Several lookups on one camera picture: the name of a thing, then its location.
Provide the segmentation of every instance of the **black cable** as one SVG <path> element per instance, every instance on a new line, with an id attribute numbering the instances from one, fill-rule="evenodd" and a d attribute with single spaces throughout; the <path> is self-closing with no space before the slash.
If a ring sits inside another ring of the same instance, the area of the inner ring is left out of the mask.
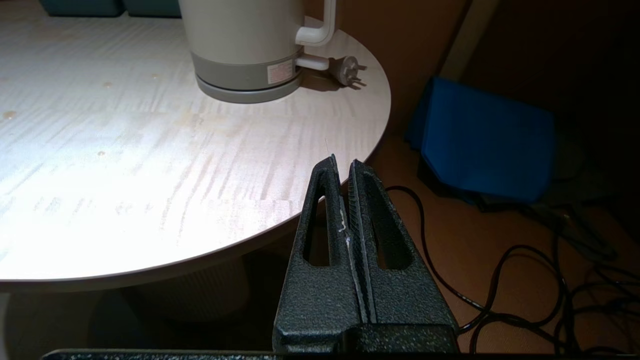
<path id="1" fill-rule="evenodd" d="M 543 338 L 551 342 L 554 345 L 554 350 L 556 355 L 579 355 L 579 354 L 595 354 L 595 353 L 610 353 L 610 354 L 625 354 L 621 350 L 612 347 L 592 347 L 585 351 L 580 349 L 580 346 L 575 338 L 574 333 L 574 325 L 575 325 L 575 315 L 587 312 L 598 312 L 598 313 L 622 313 L 630 316 L 640 316 L 640 313 L 631 311 L 626 309 L 623 305 L 631 303 L 631 302 L 640 302 L 640 297 L 628 291 L 624 286 L 640 286 L 640 277 L 635 274 L 632 274 L 624 269 L 615 268 L 610 265 L 605 265 L 601 263 L 597 263 L 594 267 L 595 272 L 604 280 L 603 282 L 588 282 L 586 284 L 582 284 L 572 291 L 569 291 L 566 280 L 562 276 L 559 265 L 559 237 L 562 236 L 562 229 L 556 228 L 551 230 L 554 232 L 554 237 L 552 240 L 552 259 L 550 259 L 546 254 L 542 251 L 535 249 L 529 245 L 515 245 L 510 247 L 500 258 L 498 265 L 495 267 L 489 287 L 489 293 L 487 295 L 487 299 L 485 305 L 480 305 L 476 301 L 468 298 L 464 294 L 455 290 L 448 282 L 446 282 L 440 273 L 436 271 L 436 268 L 433 264 L 433 260 L 429 255 L 427 250 L 426 243 L 426 217 L 424 212 L 424 206 L 422 205 L 422 201 L 420 197 L 410 188 L 405 186 L 390 186 L 386 189 L 388 192 L 393 190 L 398 190 L 408 194 L 418 206 L 418 210 L 420 213 L 420 244 L 422 245 L 422 251 L 424 253 L 424 257 L 426 259 L 427 265 L 431 270 L 431 273 L 438 279 L 438 281 L 452 294 L 456 297 L 464 301 L 466 304 L 472 306 L 473 308 L 480 311 L 480 313 L 474 317 L 469 323 L 461 326 L 459 328 L 459 334 L 463 334 L 464 332 L 475 329 L 472 333 L 469 350 L 470 353 L 474 354 L 477 350 L 477 341 L 480 335 L 482 328 L 487 326 L 493 322 L 502 322 L 514 327 L 520 327 L 526 329 L 537 336 Z M 556 277 L 558 283 L 558 296 L 556 299 L 556 303 L 554 305 L 553 310 L 550 312 L 548 316 L 544 319 L 531 322 L 524 318 L 521 318 L 517 315 L 507 314 L 507 313 L 496 313 L 492 311 L 492 306 L 495 301 L 497 295 L 497 289 L 499 285 L 500 272 L 502 271 L 502 266 L 506 262 L 506 260 L 510 257 L 511 253 L 516 250 L 526 250 L 529 252 L 533 252 L 537 256 L 539 256 L 544 262 L 548 263 L 554 270 L 554 275 Z M 637 281 L 620 281 L 613 280 L 610 277 L 604 274 L 604 271 L 616 272 L 621 275 L 625 275 Z M 576 294 L 581 291 L 586 291 L 595 286 L 614 286 L 616 289 L 624 293 L 627 297 L 617 298 L 610 302 L 608 302 L 604 306 L 588 306 L 581 307 L 578 309 L 573 308 L 573 298 Z M 550 323 L 562 310 L 562 316 L 556 324 L 556 328 L 554 329 L 553 334 L 549 334 L 546 331 L 540 329 L 541 326 Z M 561 341 L 561 333 L 564 329 L 565 340 Z"/>

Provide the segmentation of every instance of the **white kettle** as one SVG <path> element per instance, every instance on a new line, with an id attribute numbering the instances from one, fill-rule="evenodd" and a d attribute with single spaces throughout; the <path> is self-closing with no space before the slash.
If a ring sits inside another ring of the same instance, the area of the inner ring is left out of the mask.
<path id="1" fill-rule="evenodd" d="M 307 55 L 303 46 L 322 46 L 331 40 L 336 0 L 324 0 L 320 28 L 304 26 L 302 0 L 179 1 L 198 86 L 211 97 L 270 101 L 298 88 L 300 67 L 330 67 L 329 59 Z M 338 79 L 345 85 L 364 69 L 352 56 L 348 58 L 333 66 L 344 68 L 339 69 Z"/>

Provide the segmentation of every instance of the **wood grain surface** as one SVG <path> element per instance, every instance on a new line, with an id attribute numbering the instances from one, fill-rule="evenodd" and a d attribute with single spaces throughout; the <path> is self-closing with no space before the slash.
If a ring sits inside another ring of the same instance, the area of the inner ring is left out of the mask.
<path id="1" fill-rule="evenodd" d="M 220 102 L 196 85 L 180 19 L 52 18 L 1 1 L 0 284 L 212 254 L 295 217 L 331 153 L 344 181 L 385 130 L 389 85 L 342 31 L 307 50 L 355 55 L 367 86 Z"/>

